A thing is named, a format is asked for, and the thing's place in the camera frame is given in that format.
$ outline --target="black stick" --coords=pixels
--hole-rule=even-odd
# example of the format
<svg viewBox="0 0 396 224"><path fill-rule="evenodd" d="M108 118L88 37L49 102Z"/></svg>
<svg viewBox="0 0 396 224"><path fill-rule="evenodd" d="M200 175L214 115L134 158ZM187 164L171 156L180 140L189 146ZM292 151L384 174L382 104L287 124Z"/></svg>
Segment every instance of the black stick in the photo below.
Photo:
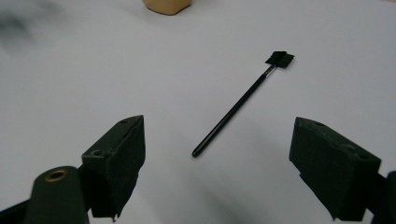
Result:
<svg viewBox="0 0 396 224"><path fill-rule="evenodd" d="M198 147L192 152L194 158L201 155L205 150L207 145L216 137L221 129L227 124L227 122L233 117L233 115L238 111L239 108L247 101L251 94L259 88L259 86L264 82L264 80L276 69L277 66L286 68L294 56L289 55L286 51L276 51L273 53L267 63L271 66L257 79L257 81L247 90L247 92L242 96L241 99L231 108L231 110L224 116L224 118L216 125L216 127L204 138L204 140L198 145Z"/></svg>

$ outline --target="yellow object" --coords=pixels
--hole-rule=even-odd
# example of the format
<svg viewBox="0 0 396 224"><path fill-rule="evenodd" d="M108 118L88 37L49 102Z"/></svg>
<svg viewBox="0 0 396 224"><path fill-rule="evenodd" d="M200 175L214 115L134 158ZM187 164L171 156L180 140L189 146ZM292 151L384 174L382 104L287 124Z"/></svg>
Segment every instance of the yellow object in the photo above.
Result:
<svg viewBox="0 0 396 224"><path fill-rule="evenodd" d="M172 16L191 5L191 0L143 0L143 3L152 11Z"/></svg>

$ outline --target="black square tip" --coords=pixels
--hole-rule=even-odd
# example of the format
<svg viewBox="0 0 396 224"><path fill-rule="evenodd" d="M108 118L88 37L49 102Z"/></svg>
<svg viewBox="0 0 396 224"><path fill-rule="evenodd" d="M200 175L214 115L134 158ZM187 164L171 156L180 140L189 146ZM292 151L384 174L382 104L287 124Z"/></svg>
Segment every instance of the black square tip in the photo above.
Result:
<svg viewBox="0 0 396 224"><path fill-rule="evenodd" d="M280 68L287 68L293 58L294 55L288 54L286 51L275 51L266 63L273 64Z"/></svg>

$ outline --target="black rod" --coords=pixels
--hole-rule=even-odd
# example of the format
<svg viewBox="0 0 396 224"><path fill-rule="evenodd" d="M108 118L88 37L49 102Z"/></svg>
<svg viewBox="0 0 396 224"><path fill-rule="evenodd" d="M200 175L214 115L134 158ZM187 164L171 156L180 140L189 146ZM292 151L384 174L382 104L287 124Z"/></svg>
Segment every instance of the black rod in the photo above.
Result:
<svg viewBox="0 0 396 224"><path fill-rule="evenodd" d="M198 147L192 152L194 158L201 155L205 150L207 145L216 137L216 135L221 131L221 129L227 124L227 122L233 117L233 115L238 111L239 108L248 100L251 94L259 88L259 86L264 82L264 80L276 69L276 66L272 64L257 81L247 90L247 92L239 99L239 101L231 108L231 110L224 116L224 118L216 125L216 127L204 138L204 140L198 145Z"/></svg>

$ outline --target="screw hole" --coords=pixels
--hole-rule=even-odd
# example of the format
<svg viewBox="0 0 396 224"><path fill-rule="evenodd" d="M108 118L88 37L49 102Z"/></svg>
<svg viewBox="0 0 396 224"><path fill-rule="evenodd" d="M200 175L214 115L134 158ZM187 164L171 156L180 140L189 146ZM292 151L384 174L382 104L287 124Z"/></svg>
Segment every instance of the screw hole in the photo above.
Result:
<svg viewBox="0 0 396 224"><path fill-rule="evenodd" d="M369 159L368 156L363 155L363 154L358 154L358 157L361 158L362 160L367 160L367 159Z"/></svg>
<svg viewBox="0 0 396 224"><path fill-rule="evenodd" d="M319 123L319 122L315 122L315 125L317 125L317 126L319 126L319 127L324 126L324 124Z"/></svg>
<svg viewBox="0 0 396 224"><path fill-rule="evenodd" d="M62 170L56 170L48 175L46 175L46 181L47 182L56 182L61 179L63 179L67 175L67 170L62 169Z"/></svg>
<svg viewBox="0 0 396 224"><path fill-rule="evenodd" d="M93 156L102 156L102 151L101 150L95 150L92 152Z"/></svg>

